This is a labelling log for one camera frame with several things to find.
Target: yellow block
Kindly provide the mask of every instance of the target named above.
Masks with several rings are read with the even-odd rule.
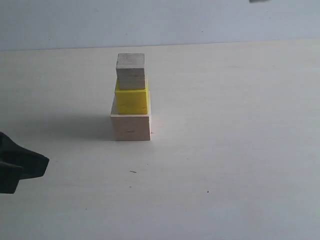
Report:
[[[148,81],[146,81],[145,89],[137,90],[120,90],[117,81],[115,96],[119,114],[148,114]]]

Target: table surface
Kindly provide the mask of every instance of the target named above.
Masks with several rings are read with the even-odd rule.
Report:
[[[146,55],[151,141],[113,141],[118,53]],[[319,66],[319,39],[0,52],[0,130],[50,158],[0,238],[319,240]]]

